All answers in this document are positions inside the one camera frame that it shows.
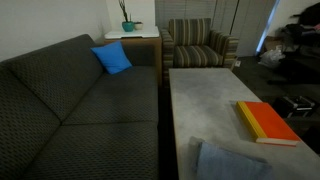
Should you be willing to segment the orange and yellow book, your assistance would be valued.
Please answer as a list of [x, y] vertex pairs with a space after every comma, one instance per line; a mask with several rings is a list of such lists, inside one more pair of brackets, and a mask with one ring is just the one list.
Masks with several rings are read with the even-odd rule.
[[256, 143], [296, 146], [300, 142], [268, 103], [238, 101], [236, 108]]

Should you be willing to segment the window blinds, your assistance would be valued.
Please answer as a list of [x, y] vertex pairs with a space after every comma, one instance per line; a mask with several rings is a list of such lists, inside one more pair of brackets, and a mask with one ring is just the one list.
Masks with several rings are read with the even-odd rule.
[[277, 0], [155, 0], [156, 25], [170, 19], [210, 18], [211, 28], [239, 39], [236, 54], [253, 56], [261, 49]]

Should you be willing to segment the blue cushion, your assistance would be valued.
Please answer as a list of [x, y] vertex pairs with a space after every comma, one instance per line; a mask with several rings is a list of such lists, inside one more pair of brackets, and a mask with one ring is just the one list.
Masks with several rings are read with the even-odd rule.
[[102, 47], [94, 47], [91, 51], [98, 57], [109, 74], [119, 73], [132, 66], [120, 41]]

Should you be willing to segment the small white plant pot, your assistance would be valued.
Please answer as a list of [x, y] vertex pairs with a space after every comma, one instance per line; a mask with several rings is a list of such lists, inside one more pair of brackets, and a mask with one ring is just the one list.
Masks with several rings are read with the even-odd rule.
[[142, 30], [143, 29], [143, 23], [142, 22], [135, 22], [134, 23], [135, 30]]

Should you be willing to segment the wooden side table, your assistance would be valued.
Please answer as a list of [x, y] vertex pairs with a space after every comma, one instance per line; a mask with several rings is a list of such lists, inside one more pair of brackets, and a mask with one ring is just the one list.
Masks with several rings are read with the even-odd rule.
[[120, 39], [123, 50], [132, 64], [127, 70], [152, 68], [153, 78], [158, 87], [162, 86], [162, 46], [161, 38], [124, 38]]

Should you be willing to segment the black box on floor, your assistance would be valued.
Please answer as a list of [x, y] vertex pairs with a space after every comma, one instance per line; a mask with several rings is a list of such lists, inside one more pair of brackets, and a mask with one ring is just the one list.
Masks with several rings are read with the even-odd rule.
[[273, 109], [282, 118], [309, 117], [318, 108], [319, 104], [307, 96], [278, 97], [272, 104]]

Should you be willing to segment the teal plant pot with plant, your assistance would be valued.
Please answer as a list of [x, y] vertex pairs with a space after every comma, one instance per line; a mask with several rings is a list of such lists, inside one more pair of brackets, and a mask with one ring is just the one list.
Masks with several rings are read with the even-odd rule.
[[125, 32], [132, 32], [134, 30], [134, 23], [128, 19], [125, 0], [118, 0], [118, 3], [121, 8], [122, 14], [124, 16], [124, 21], [122, 22], [122, 28]]

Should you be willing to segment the folded blue-grey towel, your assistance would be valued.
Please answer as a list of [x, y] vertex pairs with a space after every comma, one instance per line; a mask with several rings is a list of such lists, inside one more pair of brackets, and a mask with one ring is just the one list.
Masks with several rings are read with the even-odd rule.
[[192, 176], [195, 180], [275, 180], [267, 160], [238, 153], [192, 136]]

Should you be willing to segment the dark grey patterned sofa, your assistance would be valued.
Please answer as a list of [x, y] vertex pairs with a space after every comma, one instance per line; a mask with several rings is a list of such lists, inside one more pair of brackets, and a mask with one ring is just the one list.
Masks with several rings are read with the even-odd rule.
[[158, 180], [152, 68], [109, 74], [83, 34], [0, 67], [0, 180]]

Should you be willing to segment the grey coffee table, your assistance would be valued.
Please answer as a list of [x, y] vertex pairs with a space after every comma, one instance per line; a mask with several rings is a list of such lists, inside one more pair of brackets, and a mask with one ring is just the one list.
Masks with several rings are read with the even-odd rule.
[[201, 141], [265, 159], [276, 180], [320, 180], [320, 157], [304, 142], [295, 147], [253, 141], [236, 110], [238, 101], [259, 98], [226, 68], [169, 71], [178, 177], [196, 180]]

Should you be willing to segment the white plastic bag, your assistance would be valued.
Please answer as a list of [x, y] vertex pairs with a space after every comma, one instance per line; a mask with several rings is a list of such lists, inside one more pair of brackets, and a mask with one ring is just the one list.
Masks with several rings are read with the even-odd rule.
[[280, 50], [270, 50], [260, 56], [259, 64], [274, 69], [280, 65], [280, 60], [284, 58], [285, 55]]

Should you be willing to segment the white board on side table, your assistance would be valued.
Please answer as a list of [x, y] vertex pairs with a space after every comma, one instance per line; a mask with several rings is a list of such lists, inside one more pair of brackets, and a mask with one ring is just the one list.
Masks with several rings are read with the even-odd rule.
[[121, 39], [121, 38], [156, 38], [159, 36], [159, 30], [157, 26], [134, 30], [132, 32], [125, 32], [124, 30], [113, 30], [104, 35], [106, 39]]

